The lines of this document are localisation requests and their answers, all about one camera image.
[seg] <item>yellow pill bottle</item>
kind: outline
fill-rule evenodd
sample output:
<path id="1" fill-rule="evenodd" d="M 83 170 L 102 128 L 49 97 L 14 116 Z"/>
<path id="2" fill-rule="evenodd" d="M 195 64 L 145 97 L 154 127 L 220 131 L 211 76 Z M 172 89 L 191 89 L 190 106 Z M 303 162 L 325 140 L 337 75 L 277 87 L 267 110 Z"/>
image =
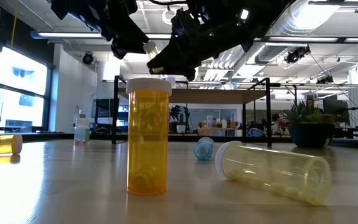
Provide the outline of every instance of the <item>yellow pill bottle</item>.
<path id="1" fill-rule="evenodd" d="M 155 195 L 167 189 L 171 84 L 156 78 L 127 82 L 129 94 L 127 191 Z"/>
<path id="2" fill-rule="evenodd" d="M 23 138 L 20 134 L 0 136 L 0 154 L 20 154 Z"/>

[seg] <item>succulent plant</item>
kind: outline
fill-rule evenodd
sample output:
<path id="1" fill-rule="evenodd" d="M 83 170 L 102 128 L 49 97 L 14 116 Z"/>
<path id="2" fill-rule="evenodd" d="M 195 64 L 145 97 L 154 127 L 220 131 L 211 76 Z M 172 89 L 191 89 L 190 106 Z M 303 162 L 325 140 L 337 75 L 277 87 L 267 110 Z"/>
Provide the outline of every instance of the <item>succulent plant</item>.
<path id="1" fill-rule="evenodd" d="M 331 114 L 321 114 L 318 108 L 309 108 L 304 101 L 291 106 L 290 110 L 282 112 L 282 121 L 290 124 L 298 123 L 319 123 L 334 124 L 335 116 Z"/>

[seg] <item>box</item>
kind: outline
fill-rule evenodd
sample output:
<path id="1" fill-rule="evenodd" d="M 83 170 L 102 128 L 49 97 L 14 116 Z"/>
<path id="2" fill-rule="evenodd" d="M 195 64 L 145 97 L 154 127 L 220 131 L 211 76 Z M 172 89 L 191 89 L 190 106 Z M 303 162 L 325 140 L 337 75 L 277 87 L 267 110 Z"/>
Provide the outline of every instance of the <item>box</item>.
<path id="1" fill-rule="evenodd" d="M 212 129 L 211 128 L 200 128 L 198 130 L 199 136 L 212 136 Z"/>
<path id="2" fill-rule="evenodd" d="M 236 127 L 236 122 L 230 121 L 230 125 L 227 124 L 227 127 L 228 127 L 228 128 L 237 128 L 237 127 Z"/>

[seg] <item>cardboard box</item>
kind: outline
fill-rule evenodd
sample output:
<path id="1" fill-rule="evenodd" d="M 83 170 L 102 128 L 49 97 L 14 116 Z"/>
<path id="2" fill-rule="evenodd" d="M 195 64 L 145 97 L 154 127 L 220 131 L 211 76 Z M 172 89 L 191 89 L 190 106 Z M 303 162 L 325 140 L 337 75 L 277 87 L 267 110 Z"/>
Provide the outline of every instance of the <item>cardboard box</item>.
<path id="1" fill-rule="evenodd" d="M 236 127 L 236 122 L 231 121 L 231 122 L 230 122 L 230 126 L 229 126 L 229 124 L 227 124 L 227 127 L 228 127 L 228 128 L 237 128 L 237 127 Z"/>

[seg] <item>potted plant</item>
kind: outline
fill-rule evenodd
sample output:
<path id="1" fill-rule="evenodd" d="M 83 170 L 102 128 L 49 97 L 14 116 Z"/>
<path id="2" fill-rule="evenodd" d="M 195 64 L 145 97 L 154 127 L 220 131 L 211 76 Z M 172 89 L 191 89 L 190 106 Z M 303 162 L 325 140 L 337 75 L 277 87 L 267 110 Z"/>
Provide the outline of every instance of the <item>potted plant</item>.
<path id="1" fill-rule="evenodd" d="M 304 101 L 294 104 L 290 110 L 284 110 L 282 120 L 288 122 L 291 140 L 298 147 L 324 148 L 333 140 L 335 116 L 322 114 L 313 105 Z"/>

